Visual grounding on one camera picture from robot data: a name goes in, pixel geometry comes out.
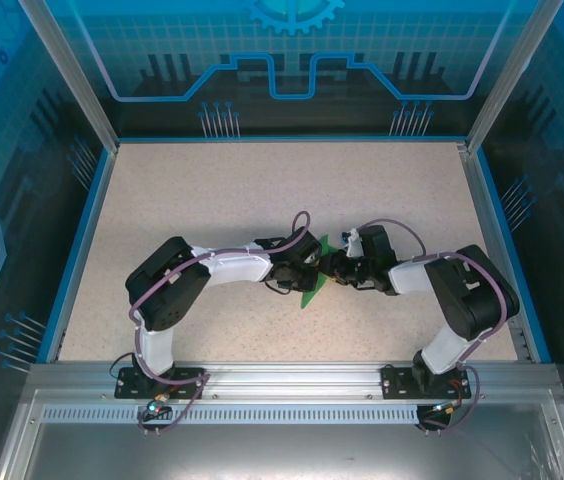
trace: white object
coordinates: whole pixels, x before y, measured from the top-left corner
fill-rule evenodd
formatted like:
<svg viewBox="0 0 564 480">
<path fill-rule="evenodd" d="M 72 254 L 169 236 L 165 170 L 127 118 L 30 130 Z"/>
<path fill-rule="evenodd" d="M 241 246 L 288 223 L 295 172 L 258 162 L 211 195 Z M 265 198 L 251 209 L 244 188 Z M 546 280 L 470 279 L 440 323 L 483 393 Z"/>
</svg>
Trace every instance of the white object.
<svg viewBox="0 0 564 480">
<path fill-rule="evenodd" d="M 364 255 L 362 250 L 362 240 L 357 229 L 352 228 L 349 231 L 349 237 L 346 239 L 346 256 L 349 258 L 361 257 Z"/>
<path fill-rule="evenodd" d="M 411 292 L 428 292 L 433 290 L 429 275 L 424 266 L 431 260 L 401 263 L 389 270 L 389 279 L 399 294 Z"/>
<path fill-rule="evenodd" d="M 144 322 L 140 327 L 140 347 L 142 348 L 142 358 L 146 362 L 151 372 L 161 375 L 173 366 L 173 354 L 171 345 L 173 344 L 173 329 L 161 332 L 149 332 L 144 327 Z"/>
<path fill-rule="evenodd" d="M 251 242 L 243 248 L 244 253 L 217 255 L 200 263 L 209 269 L 211 278 L 205 288 L 232 282 L 259 282 L 266 277 L 272 264 L 268 255 L 254 255 L 251 252 L 262 250 L 257 243 Z M 213 253 L 219 248 L 192 247 L 193 255 L 199 257 L 205 253 Z"/>
<path fill-rule="evenodd" d="M 219 249 L 191 247 L 193 255 L 199 257 Z M 262 250 L 257 243 L 250 243 L 243 248 L 244 253 L 214 255 L 200 263 L 209 269 L 211 278 L 205 289 L 215 285 L 232 282 L 259 282 L 266 277 L 272 267 L 268 255 L 254 255 L 251 252 Z M 173 366 L 173 331 L 175 325 L 161 332 L 149 332 L 142 322 L 140 346 L 144 361 L 151 372 L 161 375 Z"/>
<path fill-rule="evenodd" d="M 480 335 L 491 330 L 490 328 L 480 332 Z M 466 352 L 475 342 L 468 341 L 456 334 L 451 327 L 445 325 L 438 332 L 435 339 L 422 350 L 422 359 L 426 363 L 429 370 L 435 375 L 441 375 L 455 368 L 458 360 L 464 352 Z"/>
</svg>

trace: robotic arm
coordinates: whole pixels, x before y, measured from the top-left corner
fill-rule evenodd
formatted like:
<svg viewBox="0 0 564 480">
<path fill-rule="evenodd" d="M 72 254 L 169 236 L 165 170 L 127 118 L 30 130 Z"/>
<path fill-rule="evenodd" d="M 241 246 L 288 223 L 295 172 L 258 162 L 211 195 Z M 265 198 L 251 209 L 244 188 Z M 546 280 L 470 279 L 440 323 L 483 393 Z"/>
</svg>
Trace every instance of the robotic arm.
<svg viewBox="0 0 564 480">
<path fill-rule="evenodd" d="M 192 247 L 182 237 L 167 240 L 127 279 L 131 304 L 178 265 L 195 257 L 208 258 L 183 270 L 140 307 L 140 347 L 146 367 L 157 375 L 171 369 L 173 329 L 205 288 L 239 281 L 275 281 L 279 288 L 289 291 L 312 291 L 318 278 L 316 263 L 321 245 L 308 231 L 298 241 L 301 233 L 298 230 L 286 239 L 258 239 L 235 249 Z M 220 253 L 227 250 L 232 253 Z"/>
<path fill-rule="evenodd" d="M 352 229 L 342 238 L 345 246 L 324 256 L 320 242 L 303 230 L 286 239 L 257 239 L 236 249 L 208 249 L 189 246 L 182 237 L 169 239 L 127 279 L 131 304 L 178 266 L 196 257 L 202 259 L 164 283 L 139 307 L 136 318 L 141 320 L 144 366 L 140 365 L 144 373 L 151 377 L 148 369 L 153 374 L 168 375 L 173 367 L 175 325 L 202 290 L 224 283 L 276 282 L 278 288 L 288 291 L 310 292 L 318 273 L 323 273 L 341 285 L 390 296 L 432 290 L 447 325 L 413 359 L 413 377 L 423 394 L 437 378 L 468 357 L 484 335 L 501 326 L 501 300 L 493 283 L 477 269 L 497 283 L 506 304 L 506 319 L 519 310 L 511 286 L 475 245 L 455 253 L 398 261 L 380 225 Z"/>
</svg>

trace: perforated strip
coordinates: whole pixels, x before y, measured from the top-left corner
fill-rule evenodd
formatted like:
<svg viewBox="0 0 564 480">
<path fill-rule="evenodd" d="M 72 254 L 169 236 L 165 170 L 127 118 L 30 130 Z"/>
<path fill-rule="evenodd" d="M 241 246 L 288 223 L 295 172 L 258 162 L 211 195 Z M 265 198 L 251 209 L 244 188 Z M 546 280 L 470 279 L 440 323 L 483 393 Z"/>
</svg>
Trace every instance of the perforated strip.
<svg viewBox="0 0 564 480">
<path fill-rule="evenodd" d="M 169 423 L 184 408 L 153 424 Z M 415 424 L 416 406 L 411 405 L 196 405 L 182 423 L 212 424 Z M 43 423 L 133 424 L 143 407 L 137 405 L 49 405 Z"/>
</svg>

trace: blue border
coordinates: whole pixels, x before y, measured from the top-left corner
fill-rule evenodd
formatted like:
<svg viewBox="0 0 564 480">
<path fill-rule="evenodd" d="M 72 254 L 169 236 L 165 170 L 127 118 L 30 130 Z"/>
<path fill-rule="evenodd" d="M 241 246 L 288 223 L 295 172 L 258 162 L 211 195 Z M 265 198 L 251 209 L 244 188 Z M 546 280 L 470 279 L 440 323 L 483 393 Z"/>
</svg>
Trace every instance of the blue border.
<svg viewBox="0 0 564 480">
<path fill-rule="evenodd" d="M 440 135 L 428 137 L 395 137 L 391 135 L 301 135 L 284 136 L 243 136 L 231 138 L 204 137 L 122 137 L 120 143 L 258 143 L 258 142 L 462 142 L 466 141 L 461 135 Z"/>
<path fill-rule="evenodd" d="M 104 149 L 102 151 L 102 155 L 100 155 L 100 160 L 98 162 L 95 175 L 93 176 L 89 195 L 86 198 L 86 203 L 84 204 L 84 209 L 82 210 L 80 223 L 78 224 L 78 229 L 75 232 L 73 245 L 71 246 L 71 251 L 69 252 L 69 258 L 67 259 L 66 267 L 64 268 L 64 273 L 62 274 L 62 280 L 60 281 L 60 286 L 58 287 L 58 293 L 56 294 L 55 301 L 53 302 L 51 315 L 49 315 L 49 322 L 46 326 L 44 337 L 42 338 L 42 344 L 40 345 L 40 350 L 38 351 L 38 356 L 36 358 L 37 363 L 47 363 L 49 361 L 49 355 L 52 353 L 51 350 L 54 348 L 54 343 L 56 341 L 56 330 L 62 327 L 60 325 L 60 319 L 63 307 L 66 302 L 73 303 L 73 300 L 75 300 L 75 298 L 71 299 L 70 297 L 72 295 L 72 287 L 76 287 L 76 274 L 79 274 L 80 278 L 82 276 L 82 272 L 79 271 L 77 265 L 78 260 L 81 253 L 84 254 L 91 248 L 93 236 L 86 234 L 87 228 L 90 223 L 93 223 L 93 220 L 97 222 L 97 217 L 100 215 L 102 205 L 100 204 L 100 208 L 98 208 L 96 201 L 98 199 L 98 193 L 102 191 L 102 188 L 106 190 L 108 181 L 111 178 L 110 174 L 106 176 L 107 171 L 110 173 L 110 163 L 111 155 L 106 149 Z"/>
<path fill-rule="evenodd" d="M 493 203 L 493 209 L 495 211 L 495 216 L 497 218 L 500 231 L 502 232 L 502 238 L 504 239 L 504 246 L 506 247 L 507 254 L 511 261 L 511 266 L 513 267 L 513 274 L 518 283 L 518 290 L 524 308 L 526 309 L 526 316 L 529 321 L 529 328 L 531 329 L 531 340 L 535 344 L 535 348 L 538 352 L 538 357 L 542 363 L 551 363 L 551 355 L 549 354 L 549 349 L 546 346 L 546 340 L 544 339 L 544 334 L 542 333 L 542 327 L 540 326 L 540 320 L 538 319 L 537 312 L 535 311 L 535 306 L 533 305 L 533 300 L 531 299 L 531 292 L 529 291 L 529 286 L 526 283 L 526 278 L 522 272 L 522 265 L 520 264 L 520 258 L 518 257 L 518 252 L 515 249 L 513 243 L 513 237 L 511 236 L 511 231 L 506 223 L 506 217 L 504 216 L 504 210 L 502 209 L 502 204 L 500 203 L 500 197 L 495 188 L 495 182 L 493 181 L 493 176 L 491 175 L 491 169 L 487 163 L 486 156 L 482 147 L 478 149 L 478 161 L 480 162 L 480 168 L 484 174 L 484 180 L 486 183 L 486 188 L 491 197 L 491 203 Z"/>
<path fill-rule="evenodd" d="M 215 72 L 220 71 L 232 71 L 238 70 L 238 61 L 240 60 L 264 60 L 267 64 L 267 72 L 268 72 L 268 81 L 269 81 L 269 93 L 272 98 L 276 100 L 309 100 L 313 98 L 316 91 L 316 84 L 317 84 L 317 64 L 318 61 L 322 59 L 344 59 L 346 60 L 346 68 L 351 70 L 368 70 L 375 78 L 386 88 L 395 98 L 398 100 L 457 100 L 463 101 L 468 100 L 473 96 L 475 90 L 478 87 L 478 84 L 482 78 L 482 74 L 486 70 L 486 67 L 491 59 L 491 55 L 497 46 L 500 36 L 504 31 L 508 23 L 508 19 L 511 16 L 517 0 L 511 0 L 509 3 L 508 8 L 505 10 L 504 14 L 502 15 L 502 19 L 496 29 L 495 33 L 493 34 L 493 38 L 484 53 L 484 58 L 480 62 L 478 69 L 473 77 L 471 85 L 469 89 L 464 94 L 405 94 L 400 92 L 393 83 L 384 75 L 380 69 L 374 63 L 370 62 L 358 62 L 355 59 L 355 52 L 319 52 L 315 53 L 311 60 L 309 61 L 309 85 L 308 91 L 306 93 L 290 93 L 290 94 L 282 94 L 278 93 L 277 86 L 276 86 L 276 76 L 275 76 L 275 62 L 273 57 L 269 53 L 263 52 L 240 52 L 240 53 L 229 53 L 229 63 L 226 64 L 213 64 L 211 65 L 201 76 L 198 78 L 193 85 L 184 93 L 184 95 L 165 95 L 165 96 L 140 96 L 140 97 L 126 97 L 121 96 L 113 84 L 113 80 L 109 76 L 106 67 L 104 65 L 104 61 L 100 54 L 98 53 L 97 48 L 95 47 L 95 43 L 89 34 L 86 25 L 84 25 L 83 19 L 77 11 L 77 7 L 74 2 L 71 2 L 71 8 L 73 10 L 73 15 L 75 17 L 75 21 L 80 28 L 82 35 L 87 43 L 89 50 L 91 51 L 91 55 L 95 63 L 100 70 L 102 78 L 106 83 L 107 88 L 111 96 L 117 100 L 118 102 L 122 103 L 149 103 L 149 102 L 186 102 L 193 97 L 197 93 L 197 91 L 209 80 Z"/>
</svg>

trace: vertical post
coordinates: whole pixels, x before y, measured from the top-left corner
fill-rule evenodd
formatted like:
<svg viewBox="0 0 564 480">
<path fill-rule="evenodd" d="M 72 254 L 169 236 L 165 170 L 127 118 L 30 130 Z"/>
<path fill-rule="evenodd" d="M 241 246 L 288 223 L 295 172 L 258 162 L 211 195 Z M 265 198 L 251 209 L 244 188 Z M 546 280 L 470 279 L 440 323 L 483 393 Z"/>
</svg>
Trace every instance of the vertical post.
<svg viewBox="0 0 564 480">
<path fill-rule="evenodd" d="M 115 154 L 118 137 L 49 7 L 44 0 L 19 2 L 100 142 L 106 150 Z"/>
<path fill-rule="evenodd" d="M 551 26 L 563 0 L 540 0 L 507 60 L 493 90 L 467 136 L 469 154 L 476 152 L 502 111 L 517 81 Z"/>
</svg>

